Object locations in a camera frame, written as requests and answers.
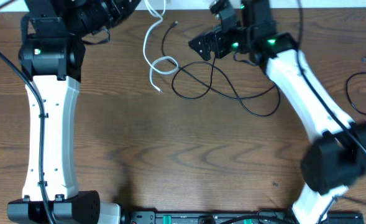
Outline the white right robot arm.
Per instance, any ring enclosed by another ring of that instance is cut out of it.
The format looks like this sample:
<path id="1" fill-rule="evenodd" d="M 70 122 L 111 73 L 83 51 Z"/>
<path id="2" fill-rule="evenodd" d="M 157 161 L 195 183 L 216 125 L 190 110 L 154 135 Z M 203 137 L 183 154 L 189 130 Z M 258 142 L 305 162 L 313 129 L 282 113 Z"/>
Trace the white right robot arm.
<path id="1" fill-rule="evenodd" d="M 189 42 L 202 59 L 248 54 L 249 65 L 284 93 L 299 116 L 310 147 L 300 164 L 304 187 L 291 212 L 296 223 L 321 223 L 338 198 L 366 174 L 366 122 L 356 123 L 329 96 L 300 49 L 279 32 L 268 1 L 242 1 L 241 15 L 229 1 L 209 7 L 220 20 Z"/>

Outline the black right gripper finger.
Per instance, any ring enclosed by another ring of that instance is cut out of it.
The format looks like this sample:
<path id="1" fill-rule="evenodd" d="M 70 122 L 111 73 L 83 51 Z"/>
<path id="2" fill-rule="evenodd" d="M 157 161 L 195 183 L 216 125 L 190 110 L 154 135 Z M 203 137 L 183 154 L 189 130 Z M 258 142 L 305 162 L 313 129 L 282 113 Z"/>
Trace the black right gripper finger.
<path id="1" fill-rule="evenodd" d="M 212 59 L 212 54 L 214 53 L 213 50 L 200 50 L 199 51 L 199 56 L 204 60 L 204 61 L 209 61 Z"/>
<path id="2" fill-rule="evenodd" d="M 214 52 L 214 35 L 213 32 L 207 32 L 196 36 L 188 42 L 189 47 L 197 52 Z"/>

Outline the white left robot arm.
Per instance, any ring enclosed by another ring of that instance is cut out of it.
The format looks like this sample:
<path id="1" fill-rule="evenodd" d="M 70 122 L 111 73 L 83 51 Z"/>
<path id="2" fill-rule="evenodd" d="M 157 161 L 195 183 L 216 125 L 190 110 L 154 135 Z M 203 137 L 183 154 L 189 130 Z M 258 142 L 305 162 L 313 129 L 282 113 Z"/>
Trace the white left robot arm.
<path id="1" fill-rule="evenodd" d="M 126 20 L 137 1 L 27 1 L 19 62 L 28 78 L 30 144 L 27 177 L 7 215 L 16 223 L 127 223 L 116 203 L 81 191 L 75 172 L 74 116 L 84 36 Z"/>

